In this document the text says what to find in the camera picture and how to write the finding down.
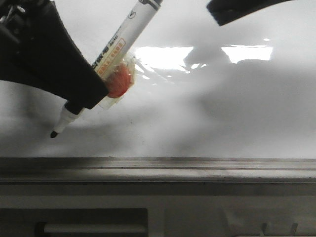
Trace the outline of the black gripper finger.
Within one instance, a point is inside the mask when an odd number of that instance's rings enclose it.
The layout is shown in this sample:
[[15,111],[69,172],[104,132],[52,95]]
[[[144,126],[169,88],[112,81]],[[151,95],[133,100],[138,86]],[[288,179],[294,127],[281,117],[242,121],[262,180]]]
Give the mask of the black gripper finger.
[[75,114],[108,94],[51,0],[1,1],[0,78],[64,98]]
[[206,9],[219,26],[287,0],[210,0]]

